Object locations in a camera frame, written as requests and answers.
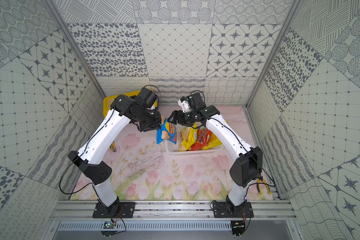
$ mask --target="chip bag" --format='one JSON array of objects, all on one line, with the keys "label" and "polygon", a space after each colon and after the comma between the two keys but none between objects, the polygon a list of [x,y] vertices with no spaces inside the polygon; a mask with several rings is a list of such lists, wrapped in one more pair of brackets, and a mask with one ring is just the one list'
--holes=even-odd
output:
[{"label": "chip bag", "polygon": [[163,140],[169,140],[176,144],[176,128],[175,126],[168,122],[167,118],[161,117],[161,128],[157,130],[156,142],[157,144],[161,143]]},{"label": "chip bag", "polygon": [[207,150],[211,147],[216,147],[221,145],[221,141],[217,138],[217,136],[212,133],[211,137],[209,138],[208,142],[206,143],[206,146],[202,147],[202,150]]},{"label": "chip bag", "polygon": [[190,151],[201,150],[201,148],[205,147],[209,138],[211,137],[212,132],[208,130],[206,127],[200,127],[197,129],[197,140],[196,142],[189,148]]},{"label": "chip bag", "polygon": [[187,151],[196,141],[197,130],[192,127],[184,127],[179,135],[180,143],[179,152]]}]

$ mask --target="lay's logo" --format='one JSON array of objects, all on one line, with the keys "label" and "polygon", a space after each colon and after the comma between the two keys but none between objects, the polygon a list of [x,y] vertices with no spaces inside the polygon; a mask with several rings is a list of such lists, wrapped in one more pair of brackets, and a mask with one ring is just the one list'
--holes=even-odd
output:
[{"label": "lay's logo", "polygon": [[173,125],[172,124],[169,124],[169,133],[173,134]]}]

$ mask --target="metal vent grille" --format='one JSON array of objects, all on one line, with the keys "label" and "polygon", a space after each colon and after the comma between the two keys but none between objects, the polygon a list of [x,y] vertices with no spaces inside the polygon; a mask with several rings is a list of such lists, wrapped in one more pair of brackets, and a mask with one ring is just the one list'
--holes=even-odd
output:
[{"label": "metal vent grille", "polygon": [[[60,231],[122,231],[124,224],[117,221],[113,229],[104,229],[106,221],[61,221],[58,230]],[[208,230],[221,231],[231,230],[231,222],[225,220],[198,220],[198,221],[151,221],[151,220],[124,220],[128,231],[192,231]]]}]

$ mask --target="pliers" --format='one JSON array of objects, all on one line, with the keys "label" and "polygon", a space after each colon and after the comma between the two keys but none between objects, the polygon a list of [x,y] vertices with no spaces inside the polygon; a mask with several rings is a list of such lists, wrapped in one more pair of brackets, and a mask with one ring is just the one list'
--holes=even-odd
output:
[{"label": "pliers", "polygon": [[[267,182],[263,179],[263,176],[262,176],[262,175],[258,176],[258,178],[257,178],[257,183],[259,183],[259,182],[263,182],[263,183],[267,184]],[[262,193],[261,193],[261,190],[260,190],[260,188],[259,188],[259,184],[256,184],[256,186],[257,186],[257,190],[258,190],[259,194],[261,195]],[[268,194],[270,195],[270,194],[271,194],[271,191],[269,190],[268,185],[265,185],[265,186],[267,187]]]}]

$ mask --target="blue chip bag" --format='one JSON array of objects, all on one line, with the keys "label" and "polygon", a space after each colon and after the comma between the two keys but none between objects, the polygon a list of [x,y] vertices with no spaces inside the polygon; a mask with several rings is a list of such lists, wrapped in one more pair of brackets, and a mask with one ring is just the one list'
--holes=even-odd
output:
[{"label": "blue chip bag", "polygon": [[163,140],[169,140],[176,144],[176,128],[173,123],[168,122],[167,118],[161,117],[161,128],[157,130],[156,142],[161,143]]}]

